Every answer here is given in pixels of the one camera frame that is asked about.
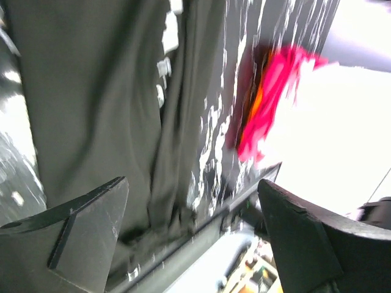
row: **orange object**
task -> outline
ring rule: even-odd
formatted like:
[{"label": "orange object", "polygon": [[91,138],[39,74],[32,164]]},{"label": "orange object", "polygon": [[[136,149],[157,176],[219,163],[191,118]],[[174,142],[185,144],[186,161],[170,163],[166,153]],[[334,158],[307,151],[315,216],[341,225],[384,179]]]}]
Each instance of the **orange object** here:
[{"label": "orange object", "polygon": [[[272,55],[272,52],[270,51],[268,54],[268,63],[266,64],[265,69],[263,71],[268,69],[272,57],[273,57],[273,55]],[[254,115],[257,113],[257,111],[262,103],[262,96],[263,96],[262,83],[263,83],[264,76],[265,75],[262,74],[261,82],[258,86],[257,96],[255,97],[255,101],[254,101],[253,105],[251,106],[250,115],[249,115],[249,118],[247,119],[247,122],[250,121],[252,119],[252,117],[254,117]]]}]

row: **black plastic part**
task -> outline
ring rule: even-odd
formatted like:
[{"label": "black plastic part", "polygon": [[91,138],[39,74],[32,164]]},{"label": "black plastic part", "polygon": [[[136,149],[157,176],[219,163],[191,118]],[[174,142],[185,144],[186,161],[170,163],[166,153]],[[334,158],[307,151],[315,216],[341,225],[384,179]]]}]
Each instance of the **black plastic part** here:
[{"label": "black plastic part", "polygon": [[128,191],[116,178],[0,228],[0,292],[104,292]]},{"label": "black plastic part", "polygon": [[258,187],[284,293],[391,292],[391,231],[334,214],[276,184]]},{"label": "black plastic part", "polygon": [[364,213],[360,222],[391,230],[391,197],[385,197],[375,203],[367,203],[361,209]]}]

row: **white speck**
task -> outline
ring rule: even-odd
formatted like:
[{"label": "white speck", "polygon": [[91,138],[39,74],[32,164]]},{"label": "white speck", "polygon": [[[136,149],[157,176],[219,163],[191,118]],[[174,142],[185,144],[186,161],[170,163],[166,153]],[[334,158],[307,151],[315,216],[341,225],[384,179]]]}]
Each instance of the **white speck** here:
[{"label": "white speck", "polygon": [[14,81],[14,82],[17,82],[17,83],[21,83],[21,78],[20,78],[20,75],[19,73],[17,73],[16,71],[6,71],[4,73],[4,77],[10,81]]},{"label": "white speck", "polygon": [[117,229],[115,227],[112,227],[111,230],[112,230],[112,233],[113,233],[114,237],[118,238],[118,231],[117,231]]},{"label": "white speck", "polygon": [[13,200],[15,200],[15,202],[17,203],[18,206],[23,206],[23,204],[24,204],[24,199],[23,199],[23,197],[19,194],[19,192],[17,192],[17,191],[12,192],[11,197],[13,198]]}]

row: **red object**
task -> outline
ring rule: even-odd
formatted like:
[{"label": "red object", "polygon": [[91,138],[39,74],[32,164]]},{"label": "red object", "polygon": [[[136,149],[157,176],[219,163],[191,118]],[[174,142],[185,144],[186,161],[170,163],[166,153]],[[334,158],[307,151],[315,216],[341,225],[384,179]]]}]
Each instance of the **red object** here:
[{"label": "red object", "polygon": [[263,97],[254,117],[247,122],[238,148],[239,159],[244,162],[254,157],[256,162],[264,158],[258,151],[258,142],[265,139],[274,123],[277,105],[288,82],[299,79],[299,70],[304,61],[315,60],[315,68],[327,64],[320,56],[309,54],[297,47],[283,47],[273,55],[265,70],[262,89]]}]

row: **black plastic bracket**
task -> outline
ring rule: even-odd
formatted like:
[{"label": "black plastic bracket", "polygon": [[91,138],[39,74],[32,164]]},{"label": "black plastic bracket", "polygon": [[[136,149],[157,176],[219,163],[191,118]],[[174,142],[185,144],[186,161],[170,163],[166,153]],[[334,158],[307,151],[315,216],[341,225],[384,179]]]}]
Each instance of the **black plastic bracket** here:
[{"label": "black plastic bracket", "polygon": [[0,228],[0,292],[102,293],[128,199],[116,178]]}]

